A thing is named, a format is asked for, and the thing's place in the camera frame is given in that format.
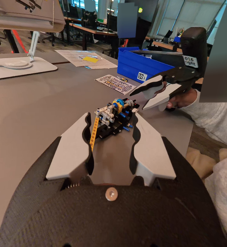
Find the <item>blue plastic bin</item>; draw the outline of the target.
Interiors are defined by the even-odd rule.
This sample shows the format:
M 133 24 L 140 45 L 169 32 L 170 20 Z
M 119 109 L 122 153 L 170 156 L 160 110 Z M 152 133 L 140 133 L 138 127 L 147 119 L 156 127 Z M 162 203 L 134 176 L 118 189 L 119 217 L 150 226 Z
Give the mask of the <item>blue plastic bin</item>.
M 138 47 L 121 47 L 118 51 L 117 73 L 139 83 L 152 76 L 173 69 L 174 66 L 134 53 Z

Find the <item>person's right hand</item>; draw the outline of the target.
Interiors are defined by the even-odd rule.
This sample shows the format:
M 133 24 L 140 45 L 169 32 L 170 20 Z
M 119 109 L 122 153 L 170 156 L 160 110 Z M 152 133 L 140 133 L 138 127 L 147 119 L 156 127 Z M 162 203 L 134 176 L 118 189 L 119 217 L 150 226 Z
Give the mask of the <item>person's right hand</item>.
M 182 108 L 191 105 L 197 99 L 197 91 L 191 88 L 189 91 L 172 97 L 166 106 L 166 109 Z

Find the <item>zebra striped sticker sheet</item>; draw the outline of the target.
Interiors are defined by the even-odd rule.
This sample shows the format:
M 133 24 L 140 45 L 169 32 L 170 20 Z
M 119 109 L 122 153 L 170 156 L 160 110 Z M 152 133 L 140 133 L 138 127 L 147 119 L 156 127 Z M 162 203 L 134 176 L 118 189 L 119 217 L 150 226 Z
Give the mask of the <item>zebra striped sticker sheet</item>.
M 100 77 L 98 79 L 95 79 L 95 81 L 99 82 L 102 85 L 107 86 L 108 88 L 113 89 L 114 91 L 119 92 L 122 95 L 131 93 L 136 88 L 136 86 L 128 82 L 119 80 L 117 77 L 114 77 L 112 75 L 106 75 Z

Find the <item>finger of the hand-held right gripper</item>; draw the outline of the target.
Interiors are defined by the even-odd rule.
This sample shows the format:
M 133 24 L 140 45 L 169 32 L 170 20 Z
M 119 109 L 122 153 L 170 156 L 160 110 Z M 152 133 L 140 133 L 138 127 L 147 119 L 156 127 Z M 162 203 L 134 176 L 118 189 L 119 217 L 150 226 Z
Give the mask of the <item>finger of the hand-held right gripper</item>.
M 161 91 L 164 88 L 163 83 L 163 76 L 158 75 L 146 80 L 140 86 L 135 88 L 131 93 L 130 96 L 143 93 L 146 99 L 151 99 L 152 97 L 157 94 L 158 91 Z
M 171 94 L 180 87 L 180 84 L 168 84 L 163 92 L 158 93 L 156 96 L 149 99 L 143 106 L 142 110 L 148 110 L 153 107 L 158 107 L 160 112 L 164 111 L 167 107 L 167 103 L 170 99 Z

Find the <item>black yellow lego vehicle model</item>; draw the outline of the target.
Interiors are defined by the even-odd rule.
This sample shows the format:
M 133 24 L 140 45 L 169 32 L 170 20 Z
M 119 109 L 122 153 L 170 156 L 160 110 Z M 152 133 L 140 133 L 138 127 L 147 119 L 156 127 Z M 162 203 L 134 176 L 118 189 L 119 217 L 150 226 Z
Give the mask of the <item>black yellow lego vehicle model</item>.
M 134 112 L 139 110 L 140 105 L 136 100 L 128 98 L 116 98 L 112 103 L 108 103 L 103 108 L 95 111 L 95 121 L 90 138 L 90 146 L 93 151 L 94 143 L 97 138 L 105 139 L 110 135 L 116 136 L 122 130 L 129 131 L 133 126 L 130 119 Z

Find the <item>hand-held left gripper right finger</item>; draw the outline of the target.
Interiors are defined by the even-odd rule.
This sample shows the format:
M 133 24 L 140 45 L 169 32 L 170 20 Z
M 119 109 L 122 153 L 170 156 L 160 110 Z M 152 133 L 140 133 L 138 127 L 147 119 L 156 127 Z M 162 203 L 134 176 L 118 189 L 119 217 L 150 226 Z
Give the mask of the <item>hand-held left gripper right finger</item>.
M 152 186 L 156 178 L 176 178 L 176 174 L 161 134 L 138 112 L 133 113 L 133 139 L 130 171 L 140 176 L 145 186 Z

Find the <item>white desk stand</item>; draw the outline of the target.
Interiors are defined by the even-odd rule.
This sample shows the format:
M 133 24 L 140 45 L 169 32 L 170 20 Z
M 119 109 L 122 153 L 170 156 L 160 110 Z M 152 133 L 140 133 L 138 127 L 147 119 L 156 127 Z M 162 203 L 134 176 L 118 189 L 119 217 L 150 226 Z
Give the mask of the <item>white desk stand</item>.
M 31 47 L 26 57 L 0 58 L 0 79 L 57 70 L 55 65 L 35 57 L 39 36 L 40 32 L 33 32 Z

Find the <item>blue pen holder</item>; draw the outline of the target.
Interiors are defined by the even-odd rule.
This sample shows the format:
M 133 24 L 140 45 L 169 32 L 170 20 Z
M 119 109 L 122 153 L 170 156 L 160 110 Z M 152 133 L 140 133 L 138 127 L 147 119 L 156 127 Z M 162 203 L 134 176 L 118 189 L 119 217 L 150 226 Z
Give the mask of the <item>blue pen holder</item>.
M 180 38 L 182 36 L 182 34 L 184 33 L 184 28 L 181 28 L 181 29 L 176 29 L 176 35 L 175 35 L 175 38 L 174 38 L 174 42 L 175 43 L 179 43 L 180 42 Z

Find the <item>grey fabric cushion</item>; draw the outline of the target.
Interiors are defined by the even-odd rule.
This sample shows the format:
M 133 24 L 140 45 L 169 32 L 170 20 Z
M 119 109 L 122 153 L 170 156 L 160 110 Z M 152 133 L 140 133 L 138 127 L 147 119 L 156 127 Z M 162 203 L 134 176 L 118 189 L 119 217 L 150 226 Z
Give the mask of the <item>grey fabric cushion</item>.
M 227 234 L 227 157 L 214 165 L 213 173 L 205 179 L 205 187 Z

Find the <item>yellow paper note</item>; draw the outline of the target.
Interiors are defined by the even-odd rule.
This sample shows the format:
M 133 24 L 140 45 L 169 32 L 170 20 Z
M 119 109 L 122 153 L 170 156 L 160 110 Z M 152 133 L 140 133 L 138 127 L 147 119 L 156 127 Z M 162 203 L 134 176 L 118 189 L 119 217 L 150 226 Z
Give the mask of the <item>yellow paper note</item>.
M 90 56 L 84 57 L 82 60 L 83 60 L 83 61 L 88 61 L 88 62 L 91 62 L 91 63 L 96 63 L 96 62 L 99 61 L 98 58 L 90 57 Z

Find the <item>person's right forearm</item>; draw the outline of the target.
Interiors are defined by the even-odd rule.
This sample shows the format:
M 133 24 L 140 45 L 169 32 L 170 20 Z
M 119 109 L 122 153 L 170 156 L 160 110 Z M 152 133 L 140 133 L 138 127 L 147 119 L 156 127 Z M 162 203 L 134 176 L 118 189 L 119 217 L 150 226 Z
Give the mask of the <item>person's right forearm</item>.
M 191 116 L 195 124 L 217 141 L 227 145 L 227 103 L 200 103 L 200 92 L 189 106 L 180 108 Z

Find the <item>black desk leg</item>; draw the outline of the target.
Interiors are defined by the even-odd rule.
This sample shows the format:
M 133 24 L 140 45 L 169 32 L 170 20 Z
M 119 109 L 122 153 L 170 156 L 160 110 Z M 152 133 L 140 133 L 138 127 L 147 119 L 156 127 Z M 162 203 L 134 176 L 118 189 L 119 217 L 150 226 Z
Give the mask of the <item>black desk leg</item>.
M 8 42 L 9 42 L 9 44 L 11 46 L 11 49 L 12 49 L 13 53 L 19 53 L 17 44 L 15 42 L 15 39 L 13 37 L 13 34 L 12 34 L 11 30 L 4 29 L 4 33 L 7 36 Z

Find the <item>printed paper sheet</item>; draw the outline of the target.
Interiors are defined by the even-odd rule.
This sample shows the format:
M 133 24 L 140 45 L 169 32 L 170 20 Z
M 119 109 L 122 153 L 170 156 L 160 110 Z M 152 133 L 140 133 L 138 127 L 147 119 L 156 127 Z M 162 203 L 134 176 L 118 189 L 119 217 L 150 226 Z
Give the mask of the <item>printed paper sheet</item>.
M 87 61 L 82 60 L 84 57 L 87 56 L 96 57 L 96 58 L 101 57 L 98 54 L 89 51 L 75 51 L 75 50 L 55 50 L 55 51 L 76 67 L 87 65 Z

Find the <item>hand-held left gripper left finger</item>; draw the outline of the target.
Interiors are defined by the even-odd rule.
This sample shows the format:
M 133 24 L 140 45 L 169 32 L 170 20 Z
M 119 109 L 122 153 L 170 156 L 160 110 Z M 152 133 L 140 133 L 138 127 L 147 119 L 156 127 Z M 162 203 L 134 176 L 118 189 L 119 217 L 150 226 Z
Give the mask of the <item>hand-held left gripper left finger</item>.
M 90 146 L 91 114 L 85 113 L 60 137 L 46 179 L 70 178 L 73 183 L 92 175 L 94 158 Z

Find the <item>wooden office desk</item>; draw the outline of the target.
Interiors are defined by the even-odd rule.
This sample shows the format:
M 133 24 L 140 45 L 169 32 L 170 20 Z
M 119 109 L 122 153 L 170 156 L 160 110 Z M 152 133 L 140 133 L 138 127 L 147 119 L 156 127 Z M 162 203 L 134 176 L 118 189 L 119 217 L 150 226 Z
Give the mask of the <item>wooden office desk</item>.
M 154 45 L 154 46 L 166 48 L 166 49 L 169 49 L 173 52 L 182 53 L 182 49 L 179 47 L 178 44 L 175 44 L 175 45 L 166 44 L 164 42 L 161 42 L 160 39 L 152 38 L 152 37 L 148 37 L 148 36 L 145 37 L 145 40 L 148 42 L 151 42 L 152 45 Z
M 74 29 L 76 29 L 79 33 L 82 33 L 81 46 L 83 51 L 87 51 L 87 35 L 101 35 L 110 38 L 118 38 L 117 33 L 109 32 L 109 31 L 101 31 L 99 29 L 92 29 L 89 27 L 81 26 L 80 24 L 69 23 Z

